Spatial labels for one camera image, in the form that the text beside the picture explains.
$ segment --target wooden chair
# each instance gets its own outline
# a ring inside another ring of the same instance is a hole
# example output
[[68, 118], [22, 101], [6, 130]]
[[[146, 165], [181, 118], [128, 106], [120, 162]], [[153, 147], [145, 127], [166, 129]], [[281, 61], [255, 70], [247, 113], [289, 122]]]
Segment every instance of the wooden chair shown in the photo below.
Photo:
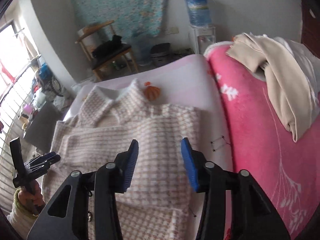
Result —
[[81, 48], [83, 49], [83, 51], [86, 54], [87, 58], [92, 63], [92, 71], [93, 71], [93, 73], [95, 74], [95, 76], [97, 77], [97, 79], [99, 81], [102, 81], [102, 78], [103, 78], [100, 69], [108, 66], [111, 62], [115, 61], [116, 59], [118, 59], [120, 57], [124, 57], [124, 60], [125, 60], [125, 62], [127, 64], [127, 67], [129, 68], [130, 72], [132, 72], [131, 68], [130, 68], [130, 65], [129, 65], [129, 62], [128, 62], [128, 59], [125, 56], [125, 54], [127, 54], [127, 53], [130, 54], [133, 66], [134, 66], [136, 72], [139, 73], [138, 65], [137, 65], [135, 57], [134, 57], [134, 55], [132, 53], [131, 45], [123, 43], [119, 49], [117, 49], [113, 53], [111, 53], [111, 54], [109, 54], [109, 55], [107, 55], [105, 57], [102, 57], [102, 58], [94, 58], [92, 56], [91, 51], [88, 51], [88, 49], [84, 45], [84, 43], [83, 43], [83, 39], [84, 38], [90, 36], [91, 34], [97, 32], [98, 30], [100, 30], [100, 29], [102, 29], [103, 27], [106, 27], [106, 26], [110, 26], [111, 33], [113, 35], [115, 35], [116, 33], [112, 28], [112, 25], [111, 25], [112, 23], [114, 23], [114, 21], [107, 21], [107, 22], [104, 22], [102, 24], [98, 24], [98, 25], [95, 25], [95, 26], [87, 27], [86, 30], [84, 31], [84, 34], [76, 41], [76, 43], [79, 43], [81, 45]]

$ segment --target metal railing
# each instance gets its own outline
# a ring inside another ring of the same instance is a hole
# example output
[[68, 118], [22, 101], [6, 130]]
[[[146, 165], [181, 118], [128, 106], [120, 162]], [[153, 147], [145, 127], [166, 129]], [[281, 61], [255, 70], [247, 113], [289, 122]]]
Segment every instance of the metal railing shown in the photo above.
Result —
[[16, 190], [12, 183], [14, 166], [9, 142], [20, 137], [23, 156], [30, 151], [31, 147], [22, 139], [23, 123], [19, 120], [19, 116], [22, 106], [32, 100], [31, 84], [34, 74], [30, 65], [27, 66], [17, 77], [15, 83], [7, 89], [0, 101], [0, 121], [4, 125], [0, 134], [0, 207], [5, 214], [11, 212], [13, 195]]

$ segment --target pink object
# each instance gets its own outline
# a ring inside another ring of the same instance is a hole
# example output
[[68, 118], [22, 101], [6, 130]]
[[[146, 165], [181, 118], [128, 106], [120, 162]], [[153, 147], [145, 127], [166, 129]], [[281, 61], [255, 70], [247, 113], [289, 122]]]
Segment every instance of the pink object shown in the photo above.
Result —
[[25, 106], [23, 107], [23, 112], [24, 112], [25, 114], [27, 114], [27, 115], [31, 115], [31, 113], [32, 113], [33, 110], [34, 110], [34, 109], [33, 109], [31, 106], [29, 106], [29, 105], [25, 105]]
[[294, 143], [268, 99], [266, 83], [227, 56], [228, 48], [214, 48], [207, 60], [225, 108], [234, 170], [250, 171], [294, 239], [320, 201], [320, 117]]

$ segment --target window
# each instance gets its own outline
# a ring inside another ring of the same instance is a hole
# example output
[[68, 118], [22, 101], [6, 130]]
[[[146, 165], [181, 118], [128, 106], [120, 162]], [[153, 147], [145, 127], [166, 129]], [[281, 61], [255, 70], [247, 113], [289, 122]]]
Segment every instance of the window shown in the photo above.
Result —
[[0, 95], [29, 62], [27, 49], [16, 31], [13, 22], [0, 30]]
[[[14, 138], [23, 138], [19, 113], [23, 105], [31, 102], [31, 81], [34, 74], [32, 68], [28, 67], [0, 101], [0, 122], [3, 124], [0, 133], [0, 207], [6, 214], [10, 213], [15, 192], [12, 183], [14, 166], [9, 143]], [[29, 145], [22, 139], [22, 153], [27, 153], [28, 147]]]

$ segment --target white container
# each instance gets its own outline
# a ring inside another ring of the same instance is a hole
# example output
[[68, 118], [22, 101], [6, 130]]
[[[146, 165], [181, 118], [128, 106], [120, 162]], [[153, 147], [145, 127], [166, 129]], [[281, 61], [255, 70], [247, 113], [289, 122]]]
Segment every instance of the white container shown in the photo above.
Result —
[[37, 92], [33, 95], [32, 105], [39, 109], [45, 103], [45, 94], [42, 93], [42, 88], [38, 89]]
[[190, 25], [189, 41], [195, 54], [203, 54], [205, 49], [216, 42], [215, 27], [196, 28]]
[[[86, 28], [87, 27], [84, 27], [78, 31], [79, 37], [81, 37], [85, 33]], [[97, 33], [93, 33], [90, 36], [85, 37], [82, 40], [82, 43], [86, 47], [87, 51], [89, 51], [90, 53], [92, 53], [99, 45], [102, 44]]]

